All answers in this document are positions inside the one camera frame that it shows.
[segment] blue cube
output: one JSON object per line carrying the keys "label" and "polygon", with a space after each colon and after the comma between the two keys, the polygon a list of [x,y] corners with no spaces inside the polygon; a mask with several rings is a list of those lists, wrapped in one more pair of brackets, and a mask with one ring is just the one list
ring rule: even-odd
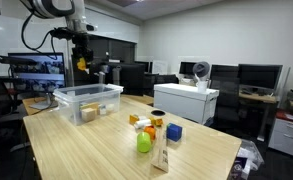
{"label": "blue cube", "polygon": [[182,137],[182,131],[182,127],[169,123],[167,125],[166,137],[167,139],[177,142]]}

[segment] green object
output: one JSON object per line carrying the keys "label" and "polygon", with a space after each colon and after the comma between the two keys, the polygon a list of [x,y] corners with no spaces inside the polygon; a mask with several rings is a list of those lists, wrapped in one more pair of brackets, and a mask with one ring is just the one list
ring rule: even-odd
{"label": "green object", "polygon": [[137,135],[137,150],[139,152],[148,152],[152,147],[150,136],[146,132],[141,132]]}

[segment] white box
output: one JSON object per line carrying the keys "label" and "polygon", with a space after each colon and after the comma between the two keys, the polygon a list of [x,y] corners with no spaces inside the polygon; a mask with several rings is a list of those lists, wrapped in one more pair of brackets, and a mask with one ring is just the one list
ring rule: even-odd
{"label": "white box", "polygon": [[123,92],[123,87],[121,86],[93,84],[56,89],[53,94],[55,100],[58,101],[60,114],[69,119],[73,124],[80,125],[85,123],[80,111],[84,105],[92,103],[105,106],[111,105],[113,106],[112,112],[117,112],[119,110],[121,92]]}
{"label": "white box", "polygon": [[214,117],[218,90],[207,89],[199,93],[197,87],[180,84],[154,86],[154,107],[200,124]]}

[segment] cable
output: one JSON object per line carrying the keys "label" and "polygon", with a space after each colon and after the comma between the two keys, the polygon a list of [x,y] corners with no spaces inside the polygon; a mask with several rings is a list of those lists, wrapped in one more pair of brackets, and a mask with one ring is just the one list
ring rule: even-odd
{"label": "cable", "polygon": [[28,16],[28,17],[26,18],[25,22],[23,23],[22,31],[21,31],[22,42],[23,42],[23,44],[24,44],[28,49],[33,50],[33,51],[36,51],[36,52],[38,52],[39,54],[45,55],[45,56],[47,56],[47,57],[49,57],[49,58],[51,58],[51,59],[53,59],[53,60],[57,60],[57,55],[56,55],[55,47],[54,47],[54,43],[53,43],[53,36],[51,36],[51,46],[52,46],[52,49],[53,49],[53,51],[54,51],[54,55],[55,55],[55,57],[51,57],[51,56],[49,56],[49,55],[47,55],[47,54],[44,54],[44,53],[42,53],[41,51],[38,50],[39,48],[41,48],[41,47],[44,45],[44,43],[45,43],[45,41],[46,41],[46,39],[47,39],[47,36],[48,36],[49,34],[53,33],[54,30],[50,30],[50,31],[48,31],[48,32],[46,33],[46,35],[45,35],[43,41],[41,42],[41,44],[40,44],[38,47],[36,47],[36,48],[32,48],[32,47],[30,47],[30,46],[26,43],[26,41],[25,41],[25,37],[24,37],[24,36],[25,36],[25,29],[26,29],[26,27],[27,27],[27,25],[28,25],[30,19],[31,19],[32,16],[34,15],[34,13],[35,13],[34,11],[31,11],[30,16]]}
{"label": "cable", "polygon": [[40,113],[40,112],[42,112],[42,111],[44,111],[44,110],[46,110],[46,109],[49,109],[52,105],[53,105],[53,102],[54,102],[55,100],[50,100],[50,104],[46,107],[46,108],[44,108],[44,109],[41,109],[41,110],[39,110],[38,112],[35,112],[34,114],[32,114],[32,115],[35,115],[35,114],[38,114],[38,113]]}

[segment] white cabinet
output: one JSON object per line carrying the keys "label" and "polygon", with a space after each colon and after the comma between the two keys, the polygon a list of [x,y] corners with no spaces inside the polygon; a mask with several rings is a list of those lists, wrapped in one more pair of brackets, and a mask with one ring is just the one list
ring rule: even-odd
{"label": "white cabinet", "polygon": [[293,156],[293,122],[276,118],[268,146]]}
{"label": "white cabinet", "polygon": [[154,86],[154,107],[177,116],[205,124],[214,117],[218,90],[207,89],[197,92],[197,87],[180,84]]}

